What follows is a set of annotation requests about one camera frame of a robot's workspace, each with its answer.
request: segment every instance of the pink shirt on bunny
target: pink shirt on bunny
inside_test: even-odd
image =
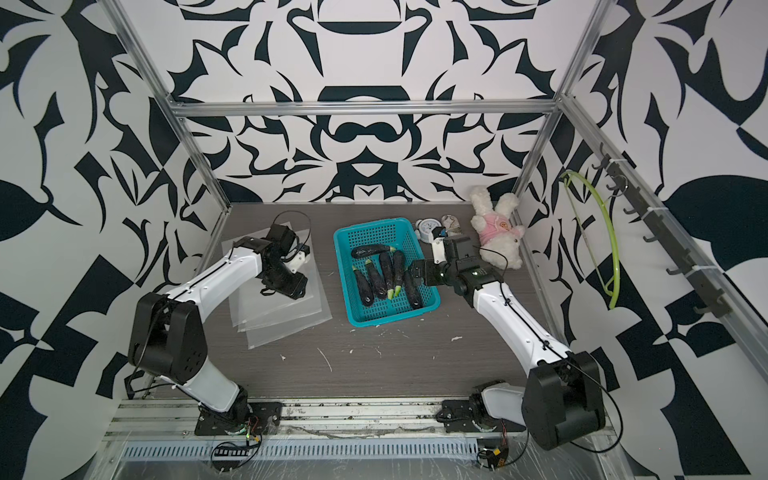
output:
[[[512,230],[509,219],[496,212],[485,214],[482,217],[485,220],[485,229],[479,234],[481,245],[485,245],[501,233],[507,233]]]

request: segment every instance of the black and white patterned wall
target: black and white patterned wall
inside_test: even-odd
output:
[[[619,0],[575,89],[595,123],[717,262],[768,315],[768,4]],[[768,430],[768,385],[711,314],[629,203],[610,200],[621,294],[607,309],[578,230],[564,169],[610,193],[597,158],[561,121],[519,207],[526,239],[575,350],[603,369],[625,422],[621,442],[638,478],[765,478],[756,442]],[[571,190],[598,266],[611,247],[597,204]],[[611,405],[611,418],[617,416]]]
[[[2,3],[0,124],[0,476],[58,480],[126,396],[137,300],[193,276],[220,208],[94,0]]]
[[[187,122],[235,202],[461,201],[509,192],[543,114],[326,115]]]
[[[552,98],[594,0],[131,0],[178,101]],[[541,115],[204,118],[232,201],[465,200],[511,190]]]

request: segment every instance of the gray tabletop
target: gray tabletop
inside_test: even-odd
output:
[[[232,327],[229,303],[221,303],[204,326],[208,354],[221,372],[251,396],[465,396],[473,386],[494,379],[525,384],[520,363],[495,329],[448,287],[440,287],[441,306],[424,316],[365,328],[347,320],[333,247],[336,230],[396,216],[414,222],[453,214],[464,233],[476,239],[469,224],[471,205],[237,204],[221,240],[267,228],[275,215],[288,209],[300,210],[312,219],[313,255],[333,318],[248,349],[245,333]],[[294,230],[308,226],[297,214],[286,214],[283,220],[289,220]],[[431,256],[426,245],[422,249]],[[525,266],[508,270],[505,280],[531,315],[542,318]],[[172,396],[178,392],[158,389],[156,394]]]

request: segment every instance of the mounting plate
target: mounting plate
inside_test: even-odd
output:
[[[456,418],[467,418],[469,420],[457,420],[455,422],[447,422],[445,424],[445,432],[485,432],[490,430],[491,432],[502,432],[502,421],[498,419],[487,418],[484,420],[484,425],[480,425],[482,429],[478,428],[476,422],[471,419],[475,417],[475,413],[472,411],[472,404],[468,400],[443,400],[443,409],[450,409],[452,415]],[[514,422],[505,422],[507,425],[507,432],[524,432],[525,427],[518,425]]]
[[[280,416],[283,411],[283,404],[281,402],[248,402],[248,406],[253,411],[253,416],[259,419],[256,427],[253,428],[253,433],[261,435],[270,426],[278,426],[280,424]],[[194,434],[204,437],[226,435],[227,433],[217,425],[215,417],[209,412],[202,411],[200,412],[200,418],[197,420]]]

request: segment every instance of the plush bunny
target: plush bunny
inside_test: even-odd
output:
[[[512,211],[520,204],[520,200],[515,194],[503,194],[498,199],[494,211],[491,194],[484,187],[475,187],[469,194],[469,200],[475,208],[475,216],[470,223],[480,235],[480,245],[507,257],[509,268],[520,268],[523,261],[518,249],[525,227],[522,225],[513,227],[509,220]],[[503,269],[507,263],[501,256],[487,250],[480,250],[480,257],[500,269]]]

